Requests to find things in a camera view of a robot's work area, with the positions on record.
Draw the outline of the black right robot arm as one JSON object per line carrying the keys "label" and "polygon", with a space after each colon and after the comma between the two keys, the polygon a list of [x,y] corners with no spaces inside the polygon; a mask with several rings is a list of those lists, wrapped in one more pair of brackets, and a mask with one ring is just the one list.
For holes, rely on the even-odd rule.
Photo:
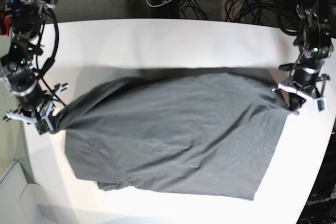
{"label": "black right robot arm", "polygon": [[[18,0],[21,4],[12,22],[9,51],[1,57],[1,81],[13,94],[24,111],[31,112],[50,100],[39,81],[55,63],[59,45],[59,29],[54,8],[58,0]],[[50,18],[55,29],[55,42],[51,56],[42,67],[33,61],[43,54],[41,39],[44,25]]]}

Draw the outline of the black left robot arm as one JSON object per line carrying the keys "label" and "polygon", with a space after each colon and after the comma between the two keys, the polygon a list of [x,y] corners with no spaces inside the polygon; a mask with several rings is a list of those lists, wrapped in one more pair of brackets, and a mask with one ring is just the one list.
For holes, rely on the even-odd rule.
{"label": "black left robot arm", "polygon": [[331,56],[330,0],[296,0],[299,29],[284,28],[281,18],[281,2],[277,4],[277,23],[282,32],[295,36],[294,45],[300,55],[294,63],[281,65],[280,70],[289,72],[289,85],[295,89],[312,89],[321,80],[319,73],[324,60]]}

